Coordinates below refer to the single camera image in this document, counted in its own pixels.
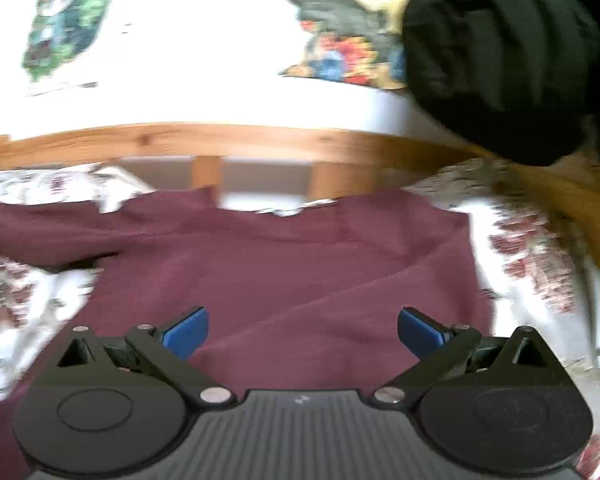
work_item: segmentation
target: gray ribbed panel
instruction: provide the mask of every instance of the gray ribbed panel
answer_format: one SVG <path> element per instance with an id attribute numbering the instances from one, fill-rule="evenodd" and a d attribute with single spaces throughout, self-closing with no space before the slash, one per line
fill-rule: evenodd
<path id="1" fill-rule="evenodd" d="M 577 480 L 572 470 L 538 477 Z M 170 456 L 123 480 L 486 480 L 424 445 L 408 419 L 355 392 L 252 392 L 200 417 Z M 34 473 L 28 480 L 57 480 Z"/>

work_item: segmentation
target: white wall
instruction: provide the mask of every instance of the white wall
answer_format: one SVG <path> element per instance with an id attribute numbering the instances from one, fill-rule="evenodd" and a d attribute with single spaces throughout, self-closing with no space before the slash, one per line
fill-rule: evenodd
<path id="1" fill-rule="evenodd" d="M 306 42 L 296 8 L 285 0 L 112 0 L 89 57 L 74 61 L 76 70 L 96 74 L 98 87 L 27 96 L 20 61 L 35 2 L 0 0 L 0 134 L 14 139 L 108 124 L 192 121 L 461 142 L 405 97 L 278 76 L 298 61 Z M 122 34 L 128 22 L 133 26 Z"/>

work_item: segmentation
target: wooden bed frame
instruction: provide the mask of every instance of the wooden bed frame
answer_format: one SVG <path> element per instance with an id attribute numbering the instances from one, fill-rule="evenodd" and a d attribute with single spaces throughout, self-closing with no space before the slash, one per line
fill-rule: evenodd
<path id="1" fill-rule="evenodd" d="M 192 187 L 221 187 L 225 156 L 310 162 L 309 200 L 372 192 L 383 168 L 433 174 L 477 155 L 491 156 L 473 146 L 457 150 L 364 132 L 231 124 L 128 124 L 24 140 L 0 136 L 0 170 L 165 155 L 194 157 Z M 514 169 L 529 193 L 580 223 L 600 266 L 600 192 L 542 168 Z"/>

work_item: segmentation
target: maroon shirt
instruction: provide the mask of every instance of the maroon shirt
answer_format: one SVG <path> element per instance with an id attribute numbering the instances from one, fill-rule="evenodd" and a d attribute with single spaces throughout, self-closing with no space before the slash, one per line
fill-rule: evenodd
<path id="1" fill-rule="evenodd" d="M 99 257 L 104 272 L 65 330 L 123 335 L 203 305 L 210 335 L 189 361 L 239 395 L 368 392 L 415 362 L 396 334 L 405 305 L 445 324 L 490 326 L 467 216 L 402 190 L 288 218 L 218 209 L 209 190 L 155 192 L 107 214 L 91 202 L 0 203 L 0 254 L 34 266 Z M 0 403 L 0 480 L 26 475 L 10 416 L 53 346 Z"/>

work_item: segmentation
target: bed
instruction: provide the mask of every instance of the bed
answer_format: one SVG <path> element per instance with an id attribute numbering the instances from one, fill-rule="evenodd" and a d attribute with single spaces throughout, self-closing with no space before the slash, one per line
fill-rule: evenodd
<path id="1" fill-rule="evenodd" d="M 245 172 L 259 175 L 254 186 L 244 186 Z M 568 178 L 506 164 L 473 146 L 345 130 L 160 123 L 24 140 L 0 136 L 3 202 L 96 200 L 105 213 L 155 189 L 208 186 L 222 206 L 280 216 L 383 187 L 407 187 L 438 207 L 469 214 L 478 278 L 495 313 L 492 332 L 508 336 L 518 324 L 533 324 L 554 348 L 594 412 L 598 440 L 582 470 L 600 478 L 595 183 L 576 173 Z M 524 222 L 532 224 L 534 238 L 512 251 L 507 233 Z M 97 269 L 48 272 L 0 260 L 0 273 L 11 283 L 11 297 L 24 294 L 30 303 L 25 313 L 15 308 L 0 317 L 11 327 L 0 331 L 0 352 L 7 356 L 0 357 L 1 398 L 84 304 Z"/>

